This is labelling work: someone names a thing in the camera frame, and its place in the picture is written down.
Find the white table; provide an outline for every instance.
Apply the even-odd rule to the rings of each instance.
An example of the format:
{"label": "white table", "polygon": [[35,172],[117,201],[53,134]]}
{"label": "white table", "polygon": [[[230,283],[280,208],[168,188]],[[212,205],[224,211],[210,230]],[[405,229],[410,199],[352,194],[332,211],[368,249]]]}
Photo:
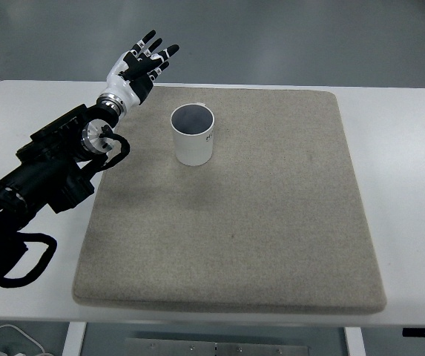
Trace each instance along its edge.
{"label": "white table", "polygon": [[[58,249],[36,282],[20,289],[0,288],[0,319],[425,326],[425,89],[184,86],[311,89],[336,95],[387,307],[374,315],[343,316],[176,313],[77,305],[70,293],[92,196],[58,215],[43,208],[26,227],[25,231],[55,237]],[[92,105],[104,87],[103,82],[1,82],[0,178],[19,165],[15,152],[30,141],[30,134],[79,104]],[[134,142],[131,154],[135,154]],[[99,179],[93,180],[96,187]],[[43,248],[30,244],[10,275],[30,270]]]}

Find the paper cup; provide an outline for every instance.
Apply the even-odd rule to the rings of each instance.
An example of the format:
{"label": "paper cup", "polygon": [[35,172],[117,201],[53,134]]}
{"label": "paper cup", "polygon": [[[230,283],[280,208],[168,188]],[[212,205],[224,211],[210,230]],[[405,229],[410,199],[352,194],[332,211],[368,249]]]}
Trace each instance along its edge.
{"label": "paper cup", "polygon": [[174,152],[185,165],[203,165],[212,156],[214,114],[203,103],[179,106],[171,114]]}

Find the metal plate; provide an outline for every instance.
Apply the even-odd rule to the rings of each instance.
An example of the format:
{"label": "metal plate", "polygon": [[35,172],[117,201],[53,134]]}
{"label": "metal plate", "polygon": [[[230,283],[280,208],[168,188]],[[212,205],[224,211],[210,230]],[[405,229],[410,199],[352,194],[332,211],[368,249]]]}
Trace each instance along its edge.
{"label": "metal plate", "polygon": [[309,356],[307,346],[127,338],[127,356]]}

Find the robotic arm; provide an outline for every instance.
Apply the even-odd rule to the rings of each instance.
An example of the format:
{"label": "robotic arm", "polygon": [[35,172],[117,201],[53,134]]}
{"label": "robotic arm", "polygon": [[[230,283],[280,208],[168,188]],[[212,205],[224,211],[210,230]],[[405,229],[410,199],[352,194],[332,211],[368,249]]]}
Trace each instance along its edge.
{"label": "robotic arm", "polygon": [[[90,108],[80,105],[33,133],[32,141],[16,156],[21,165],[0,179],[0,286],[26,286],[45,270],[55,250],[56,241],[45,234],[19,232],[45,205],[56,213],[75,208],[93,194],[90,180],[124,159],[128,141],[113,132],[119,120],[133,107],[141,105],[154,80],[169,66],[169,58],[178,50],[176,44],[153,53],[161,44],[148,33],[131,50],[123,53],[107,77],[107,87]],[[108,160],[115,142],[120,153]],[[78,162],[88,162],[80,168]],[[26,252],[25,242],[41,242],[47,249],[38,264],[26,276],[8,279],[5,275]]]}

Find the felt pad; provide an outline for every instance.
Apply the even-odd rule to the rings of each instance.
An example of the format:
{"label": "felt pad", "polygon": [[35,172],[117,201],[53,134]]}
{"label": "felt pad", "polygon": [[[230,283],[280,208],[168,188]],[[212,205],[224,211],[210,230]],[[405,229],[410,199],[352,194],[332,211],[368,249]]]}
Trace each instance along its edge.
{"label": "felt pad", "polygon": [[[214,152],[174,156],[170,115],[203,102]],[[370,314],[386,304],[337,101],[313,90],[157,87],[117,131],[73,297],[181,312]]]}

